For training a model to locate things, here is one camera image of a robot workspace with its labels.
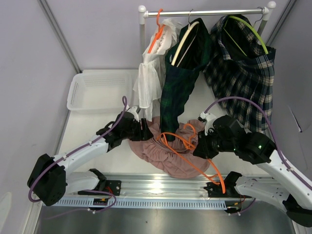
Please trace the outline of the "lime green hanger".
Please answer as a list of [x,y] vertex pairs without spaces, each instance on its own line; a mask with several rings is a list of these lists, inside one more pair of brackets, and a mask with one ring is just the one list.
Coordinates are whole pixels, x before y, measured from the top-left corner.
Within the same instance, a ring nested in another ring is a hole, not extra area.
[[269,53],[261,36],[243,15],[226,17],[222,43],[233,60],[253,59]]

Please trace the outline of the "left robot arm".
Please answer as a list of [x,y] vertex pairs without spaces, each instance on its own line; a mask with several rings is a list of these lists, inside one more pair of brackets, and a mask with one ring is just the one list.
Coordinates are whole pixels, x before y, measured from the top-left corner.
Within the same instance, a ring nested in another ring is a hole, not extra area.
[[28,178],[30,191],[28,198],[35,202],[32,195],[46,206],[56,204],[65,194],[74,192],[93,192],[102,194],[106,189],[104,177],[96,169],[90,169],[87,176],[74,177],[72,173],[91,159],[112,151],[122,141],[147,141],[153,137],[146,119],[139,119],[130,111],[121,112],[115,121],[99,129],[88,142],[68,153],[55,156],[41,155]]

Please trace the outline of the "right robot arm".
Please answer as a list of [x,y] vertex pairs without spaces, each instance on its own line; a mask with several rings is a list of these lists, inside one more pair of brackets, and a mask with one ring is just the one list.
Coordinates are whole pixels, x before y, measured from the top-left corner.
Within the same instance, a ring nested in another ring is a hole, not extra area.
[[210,197],[253,197],[279,208],[301,226],[312,226],[312,182],[278,153],[269,137],[246,132],[228,115],[216,117],[201,113],[198,119],[204,122],[205,128],[197,134],[194,156],[213,159],[221,152],[233,153],[267,172],[281,185],[265,185],[231,171],[220,185],[207,184],[205,189]]

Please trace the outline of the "navy white plaid skirt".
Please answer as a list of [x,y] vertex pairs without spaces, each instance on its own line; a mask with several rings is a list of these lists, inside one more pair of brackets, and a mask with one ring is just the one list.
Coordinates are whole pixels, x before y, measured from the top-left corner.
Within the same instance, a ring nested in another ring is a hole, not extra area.
[[274,59],[276,49],[267,46],[267,55],[233,60],[222,43],[222,17],[211,29],[212,51],[204,70],[208,85],[228,114],[252,132],[263,132],[273,111]]

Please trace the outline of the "pink garment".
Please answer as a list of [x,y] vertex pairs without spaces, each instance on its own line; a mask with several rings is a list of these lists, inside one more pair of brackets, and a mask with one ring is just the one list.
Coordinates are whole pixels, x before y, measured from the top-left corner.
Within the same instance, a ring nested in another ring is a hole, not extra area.
[[181,139],[169,141],[170,148],[157,139],[160,135],[160,117],[154,117],[147,123],[154,136],[147,141],[129,142],[131,150],[139,158],[179,179],[199,176],[209,168],[208,160],[194,156],[193,151],[187,149]]

